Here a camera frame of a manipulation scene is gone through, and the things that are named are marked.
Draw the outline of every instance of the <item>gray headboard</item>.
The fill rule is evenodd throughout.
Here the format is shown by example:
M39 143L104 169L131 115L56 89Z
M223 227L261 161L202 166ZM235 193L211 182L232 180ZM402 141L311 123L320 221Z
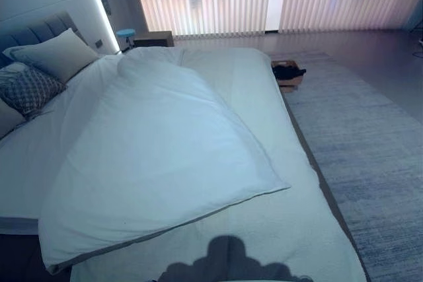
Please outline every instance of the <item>gray headboard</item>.
M73 23L71 16L66 11L56 13L8 34L0 35L0 68L12 62L12 60L2 54L4 49L11 46L41 43L58 36L69 28L72 28L74 33L85 42L75 23Z

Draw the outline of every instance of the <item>gray pillow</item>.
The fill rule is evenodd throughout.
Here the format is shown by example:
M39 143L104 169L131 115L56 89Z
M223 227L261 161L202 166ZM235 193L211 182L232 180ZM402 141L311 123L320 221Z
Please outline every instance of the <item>gray pillow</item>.
M71 28L39 44L7 48L3 54L13 61L35 66L63 84L99 58L98 54L73 33Z
M0 99L0 139L24 121L25 118L20 113Z
M65 88L53 77L22 63L0 69L0 98L27 119Z

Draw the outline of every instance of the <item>small round stool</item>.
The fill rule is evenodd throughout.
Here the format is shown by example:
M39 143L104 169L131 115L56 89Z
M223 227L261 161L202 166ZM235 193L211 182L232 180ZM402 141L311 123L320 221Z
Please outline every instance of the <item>small round stool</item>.
M130 46L130 49L134 47L134 43L131 41L131 37L135 36L135 30L134 29L123 29L119 30L116 33L119 38L126 38L126 43Z

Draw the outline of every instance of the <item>led light strip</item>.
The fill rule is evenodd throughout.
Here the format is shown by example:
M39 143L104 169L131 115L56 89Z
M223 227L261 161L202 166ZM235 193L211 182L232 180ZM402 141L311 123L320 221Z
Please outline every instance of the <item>led light strip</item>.
M120 51L120 48L119 48L118 42L116 41L116 38L114 36L112 26L110 25L110 22L107 19L106 11L104 11L103 4L101 3L101 0L95 0L95 2L97 4L97 9L100 13L100 16L103 20L103 25L106 27L108 36L110 38L110 41L112 42L113 50L114 50L113 53L116 53L116 52Z

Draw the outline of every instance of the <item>gray rug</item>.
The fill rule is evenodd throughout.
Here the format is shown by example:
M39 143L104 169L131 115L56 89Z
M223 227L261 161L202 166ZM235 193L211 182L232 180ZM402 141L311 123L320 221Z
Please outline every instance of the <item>gray rug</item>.
M272 59L307 69L286 99L371 280L422 282L422 125L327 54Z

